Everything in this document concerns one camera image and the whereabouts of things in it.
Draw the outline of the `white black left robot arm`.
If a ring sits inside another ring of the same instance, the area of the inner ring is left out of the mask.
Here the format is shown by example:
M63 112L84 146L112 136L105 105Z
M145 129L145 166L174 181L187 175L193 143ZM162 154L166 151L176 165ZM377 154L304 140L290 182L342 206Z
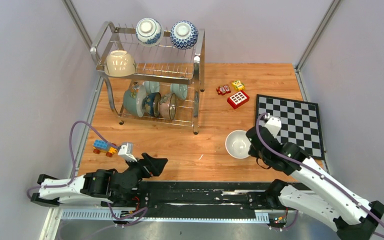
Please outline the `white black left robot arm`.
M135 161L126 161L127 168L123 172L115 168L98 169L73 179L41 174L37 180L39 190L29 198L39 206L50 208L61 204L130 207L138 198L136 191L142 180L160 176L168 161L144 152Z

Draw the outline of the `cream bowl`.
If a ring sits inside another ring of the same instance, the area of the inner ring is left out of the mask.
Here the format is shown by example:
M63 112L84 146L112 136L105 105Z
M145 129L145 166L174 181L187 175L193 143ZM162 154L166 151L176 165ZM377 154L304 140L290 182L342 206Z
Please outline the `cream bowl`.
M246 159L249 155L251 142L245 130L234 130L225 139L227 153L235 159Z
M127 77L137 72L134 57L125 50L111 51L105 64L104 72L110 77Z

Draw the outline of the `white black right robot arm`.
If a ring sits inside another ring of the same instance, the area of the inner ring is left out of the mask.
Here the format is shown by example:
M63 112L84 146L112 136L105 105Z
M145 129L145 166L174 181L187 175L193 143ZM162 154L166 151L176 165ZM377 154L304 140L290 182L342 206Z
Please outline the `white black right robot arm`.
M359 197L327 174L301 147L279 143L264 126L245 133L248 153L276 171L299 180L315 192L308 195L291 184L275 179L261 195L272 209L292 208L330 227L341 240L369 240L384 214L379 201Z

